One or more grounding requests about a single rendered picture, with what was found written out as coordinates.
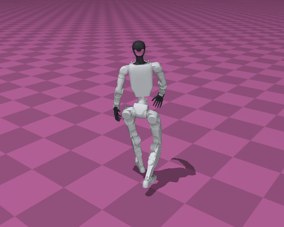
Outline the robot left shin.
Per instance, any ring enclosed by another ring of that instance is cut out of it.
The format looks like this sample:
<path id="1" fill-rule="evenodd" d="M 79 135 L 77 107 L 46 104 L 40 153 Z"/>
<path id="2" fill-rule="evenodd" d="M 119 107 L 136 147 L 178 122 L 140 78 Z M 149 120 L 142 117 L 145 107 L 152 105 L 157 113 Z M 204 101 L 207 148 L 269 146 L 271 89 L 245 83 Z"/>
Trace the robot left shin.
<path id="1" fill-rule="evenodd" d="M 141 164 L 143 165 L 142 162 L 142 148 L 141 145 L 139 144 L 138 146 L 135 145 L 135 142 L 133 140 L 133 137 L 131 138 L 131 143 L 132 143 L 132 147 L 133 147 L 133 151 L 138 159 L 138 164 L 139 166 L 141 166 Z"/>

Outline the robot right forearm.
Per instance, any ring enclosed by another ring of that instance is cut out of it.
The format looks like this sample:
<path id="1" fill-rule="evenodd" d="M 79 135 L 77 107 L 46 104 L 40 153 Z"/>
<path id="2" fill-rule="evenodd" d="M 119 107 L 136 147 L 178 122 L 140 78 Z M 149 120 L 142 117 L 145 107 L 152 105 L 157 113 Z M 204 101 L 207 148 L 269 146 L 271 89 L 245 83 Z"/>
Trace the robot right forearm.
<path id="1" fill-rule="evenodd" d="M 163 95 L 165 94 L 166 88 L 167 88 L 167 84 L 164 87 L 159 87 L 159 96 L 163 97 Z"/>

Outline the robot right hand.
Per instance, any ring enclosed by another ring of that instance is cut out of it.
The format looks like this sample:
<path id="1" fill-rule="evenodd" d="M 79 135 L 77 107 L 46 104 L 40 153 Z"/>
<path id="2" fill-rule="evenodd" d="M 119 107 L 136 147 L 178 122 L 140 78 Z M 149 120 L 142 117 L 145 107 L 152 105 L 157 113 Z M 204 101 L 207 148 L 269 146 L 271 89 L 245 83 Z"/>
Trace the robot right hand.
<path id="1" fill-rule="evenodd" d="M 163 97 L 164 97 L 164 95 L 163 95 Z M 154 102 L 154 104 L 156 103 L 156 101 L 157 101 L 157 103 L 159 102 L 157 108 L 159 107 L 159 105 L 160 105 L 160 107 L 161 107 L 162 101 L 163 101 L 163 97 L 159 96 L 159 92 L 158 92 L 158 95 L 152 99 L 152 101 L 153 101 L 154 99 L 156 99 L 155 102 Z M 161 104 L 160 104 L 160 102 L 161 102 Z M 157 103 L 156 103 L 156 105 L 157 105 Z M 154 104 L 153 104 L 153 106 L 154 106 Z M 156 107 L 156 105 L 155 105 L 155 107 Z"/>

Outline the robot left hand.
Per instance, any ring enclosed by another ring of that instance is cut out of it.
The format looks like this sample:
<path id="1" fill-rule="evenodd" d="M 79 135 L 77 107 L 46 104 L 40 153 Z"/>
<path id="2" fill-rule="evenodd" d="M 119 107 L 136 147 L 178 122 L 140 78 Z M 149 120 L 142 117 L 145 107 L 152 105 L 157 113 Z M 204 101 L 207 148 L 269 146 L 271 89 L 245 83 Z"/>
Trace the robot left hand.
<path id="1" fill-rule="evenodd" d="M 117 120 L 119 122 L 120 119 L 121 119 L 120 117 L 122 117 L 121 115 L 118 114 L 118 111 L 120 112 L 120 110 L 116 106 L 114 107 L 113 110 L 114 110 L 115 120 Z M 118 116 L 120 116 L 120 117 L 118 117 Z"/>

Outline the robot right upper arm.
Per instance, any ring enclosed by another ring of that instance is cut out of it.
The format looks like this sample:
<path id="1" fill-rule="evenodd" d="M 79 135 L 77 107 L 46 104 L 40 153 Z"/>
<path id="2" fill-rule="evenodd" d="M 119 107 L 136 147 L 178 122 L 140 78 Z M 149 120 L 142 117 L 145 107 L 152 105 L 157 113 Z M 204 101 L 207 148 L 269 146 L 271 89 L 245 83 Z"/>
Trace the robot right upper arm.
<path id="1" fill-rule="evenodd" d="M 164 75 L 164 72 L 163 72 L 163 69 L 162 69 L 160 63 L 159 62 L 152 62 L 151 65 L 152 65 L 153 71 L 156 73 L 156 75 L 159 79 L 158 86 L 159 87 L 166 86 L 167 82 L 166 82 L 165 75 Z"/>

